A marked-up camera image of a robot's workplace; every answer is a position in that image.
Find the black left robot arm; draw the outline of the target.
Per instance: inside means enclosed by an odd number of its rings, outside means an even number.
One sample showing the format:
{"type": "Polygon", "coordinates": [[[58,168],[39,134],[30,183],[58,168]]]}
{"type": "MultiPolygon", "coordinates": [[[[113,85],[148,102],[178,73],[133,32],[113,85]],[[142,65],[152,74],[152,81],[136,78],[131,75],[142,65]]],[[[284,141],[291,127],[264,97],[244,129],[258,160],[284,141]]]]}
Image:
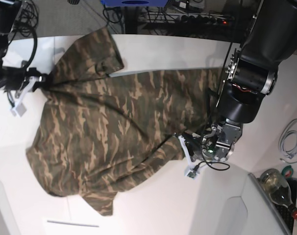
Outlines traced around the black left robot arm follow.
{"type": "Polygon", "coordinates": [[[243,125],[254,121],[275,87],[280,63],[296,49],[297,0],[261,1],[245,41],[232,54],[227,78],[215,91],[206,90],[205,124],[196,133],[178,135],[188,177],[195,178],[204,166],[229,169],[243,125]]]}

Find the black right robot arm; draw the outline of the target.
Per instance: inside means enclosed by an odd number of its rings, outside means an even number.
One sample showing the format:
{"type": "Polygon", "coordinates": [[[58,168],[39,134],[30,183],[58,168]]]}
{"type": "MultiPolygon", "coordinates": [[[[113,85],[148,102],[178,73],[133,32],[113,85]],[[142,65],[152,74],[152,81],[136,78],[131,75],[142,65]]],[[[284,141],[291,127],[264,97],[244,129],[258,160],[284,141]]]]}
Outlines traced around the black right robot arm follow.
{"type": "Polygon", "coordinates": [[[48,81],[48,75],[30,65],[35,57],[38,37],[39,8],[32,0],[0,0],[0,90],[4,90],[11,108],[18,106],[23,92],[33,92],[48,81]],[[3,65],[9,46],[20,34],[32,37],[33,47],[30,58],[22,61],[20,67],[3,65]]]}

